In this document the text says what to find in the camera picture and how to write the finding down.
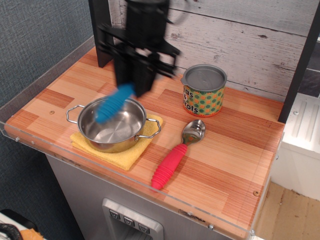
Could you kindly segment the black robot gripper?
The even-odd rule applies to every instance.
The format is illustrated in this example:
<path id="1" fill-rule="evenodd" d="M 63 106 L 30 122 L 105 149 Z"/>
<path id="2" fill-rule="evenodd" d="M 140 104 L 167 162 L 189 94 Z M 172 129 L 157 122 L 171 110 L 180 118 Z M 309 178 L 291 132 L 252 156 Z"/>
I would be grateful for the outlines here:
<path id="1" fill-rule="evenodd" d="M 99 49 L 114 57 L 116 85 L 135 85 L 139 98 L 150 91 L 156 74 L 175 74 L 180 51 L 164 39 L 170 2 L 168 0 L 128 0 L 125 28 L 103 23 L 98 28 L 106 37 L 119 40 L 111 44 L 100 40 Z"/>

